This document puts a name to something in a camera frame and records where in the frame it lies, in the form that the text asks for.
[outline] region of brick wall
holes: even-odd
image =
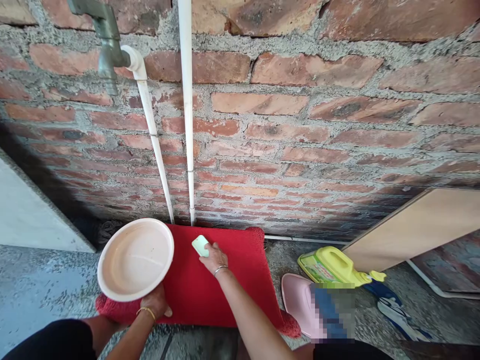
[[[109,2],[188,224],[177,2]],[[478,186],[477,0],[192,2],[199,226],[350,240],[426,187]],[[168,219],[136,83],[117,69],[106,94],[91,20],[9,3],[1,146],[70,216]]]

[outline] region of metal faucet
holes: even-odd
[[[114,10],[110,5],[96,0],[68,0],[68,6],[72,14],[88,14],[93,19],[96,34],[101,39],[98,74],[105,80],[106,92],[112,96],[118,95],[114,68],[130,66],[130,56],[120,49],[120,32]]]

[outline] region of white bowl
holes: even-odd
[[[118,230],[98,261],[101,291],[130,302],[150,293],[164,279],[174,258],[174,237],[161,221],[142,218]]]

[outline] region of white conduit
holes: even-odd
[[[466,292],[451,292],[451,291],[443,291],[437,285],[435,285],[430,278],[425,275],[425,273],[420,270],[420,268],[415,265],[411,260],[406,261],[408,265],[425,281],[428,286],[433,290],[435,294],[441,296],[442,298],[456,298],[456,299],[470,299],[470,300],[480,300],[480,294],[473,294],[473,293],[466,293]]]
[[[300,241],[300,242],[306,242],[306,243],[333,244],[333,245],[348,245],[348,244],[350,244],[350,241],[317,240],[317,239],[309,239],[309,238],[301,238],[301,237],[276,236],[276,235],[265,235],[265,239]]]
[[[192,85],[192,1],[178,0],[180,28],[181,81],[183,87],[183,112],[185,116],[186,170],[190,198],[190,224],[195,225],[194,189],[194,110]]]
[[[147,71],[145,70],[145,62],[142,55],[128,45],[122,45],[121,49],[130,55],[130,66],[127,67],[133,73],[133,77],[138,85],[138,92],[140,93],[141,104],[143,105],[143,112],[145,113],[146,124],[150,133],[151,145],[155,153],[156,164],[158,172],[160,173],[161,186],[165,194],[166,207],[170,215],[170,222],[175,224],[174,210],[172,208],[172,201],[170,200],[169,184],[167,182],[167,175],[165,174],[164,160],[162,158],[162,150],[160,149],[160,140],[157,132],[157,125],[155,124],[154,111],[152,110],[152,98],[150,96],[149,87],[147,85]]]

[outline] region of red towel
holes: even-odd
[[[199,261],[192,241],[204,235],[210,244],[218,243],[228,256],[228,267],[238,282],[283,334],[301,335],[298,323],[281,311],[277,303],[264,250],[265,234],[258,227],[246,230],[167,225],[173,234],[175,251],[163,285],[173,316],[162,317],[166,324],[237,327],[234,315],[217,280]],[[140,308],[140,300],[116,302],[101,294],[96,299],[99,314],[131,324]]]

